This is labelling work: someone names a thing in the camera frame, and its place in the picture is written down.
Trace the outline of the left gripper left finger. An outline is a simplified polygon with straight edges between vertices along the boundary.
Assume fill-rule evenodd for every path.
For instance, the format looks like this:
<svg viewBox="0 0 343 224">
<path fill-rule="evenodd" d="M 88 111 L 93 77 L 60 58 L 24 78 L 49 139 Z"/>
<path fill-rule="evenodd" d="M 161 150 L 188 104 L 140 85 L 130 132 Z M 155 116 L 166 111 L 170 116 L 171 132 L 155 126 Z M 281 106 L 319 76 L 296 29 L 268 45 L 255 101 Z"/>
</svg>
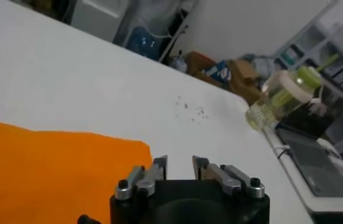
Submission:
<svg viewBox="0 0 343 224">
<path fill-rule="evenodd" d="M 147 197 L 156 191 L 156 182 L 166 180 L 167 155 L 155 158 L 149 169 L 144 166 L 134 166 L 131 173 L 119 180 L 115 189 L 116 200 L 129 200 L 136 191 L 145 191 Z"/>
</svg>

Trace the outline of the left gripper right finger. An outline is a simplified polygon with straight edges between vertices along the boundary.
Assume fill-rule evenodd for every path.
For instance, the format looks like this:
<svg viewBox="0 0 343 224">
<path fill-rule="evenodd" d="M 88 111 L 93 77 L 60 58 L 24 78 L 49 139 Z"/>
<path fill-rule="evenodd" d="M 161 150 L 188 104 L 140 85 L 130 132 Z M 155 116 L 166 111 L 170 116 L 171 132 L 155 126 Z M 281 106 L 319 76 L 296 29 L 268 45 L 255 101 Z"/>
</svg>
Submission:
<svg viewBox="0 0 343 224">
<path fill-rule="evenodd" d="M 222 191 L 229 196 L 238 194 L 249 198 L 263 198 L 265 186 L 256 177 L 250 177 L 233 165 L 216 165 L 207 158 L 192 156 L 193 169 L 197 180 L 215 180 Z"/>
</svg>

